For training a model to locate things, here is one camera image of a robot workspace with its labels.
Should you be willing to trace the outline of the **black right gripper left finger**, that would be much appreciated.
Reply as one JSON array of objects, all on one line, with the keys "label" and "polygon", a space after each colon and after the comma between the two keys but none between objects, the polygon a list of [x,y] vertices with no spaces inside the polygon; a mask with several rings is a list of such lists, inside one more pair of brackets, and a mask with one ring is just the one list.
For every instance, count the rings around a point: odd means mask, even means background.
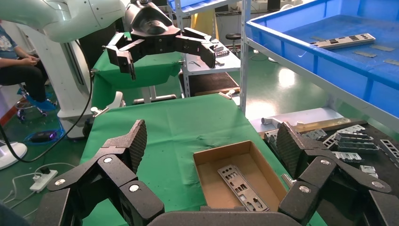
[{"label": "black right gripper left finger", "polygon": [[97,204],[109,200],[128,225],[148,225],[165,208],[136,174],[146,144],[144,120],[127,134],[107,139],[90,160],[49,182],[32,224],[80,226]]}]

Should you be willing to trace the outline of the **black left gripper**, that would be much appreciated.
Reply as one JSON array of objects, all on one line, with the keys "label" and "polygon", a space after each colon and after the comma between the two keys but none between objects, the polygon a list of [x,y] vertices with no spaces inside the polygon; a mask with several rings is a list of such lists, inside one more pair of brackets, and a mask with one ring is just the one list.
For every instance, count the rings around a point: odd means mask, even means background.
[{"label": "black left gripper", "polygon": [[117,32],[106,45],[111,64],[121,73],[136,80],[134,63],[146,55],[180,52],[199,56],[209,67],[215,68],[215,51],[212,36],[192,28],[181,29],[173,25],[155,4],[145,0],[132,0],[125,11],[130,38]]}]

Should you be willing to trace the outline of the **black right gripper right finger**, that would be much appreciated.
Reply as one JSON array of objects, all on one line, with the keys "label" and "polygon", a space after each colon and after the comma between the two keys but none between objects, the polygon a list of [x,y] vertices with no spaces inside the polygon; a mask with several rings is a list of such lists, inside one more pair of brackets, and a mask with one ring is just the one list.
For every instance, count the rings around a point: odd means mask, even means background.
[{"label": "black right gripper right finger", "polygon": [[347,203],[364,218],[368,226],[397,226],[399,199],[391,187],[338,159],[322,142],[302,137],[288,122],[277,134],[277,153],[294,179],[292,187],[279,204],[278,211],[305,226],[322,200],[346,196],[333,183],[341,178],[344,186],[355,191]]}]

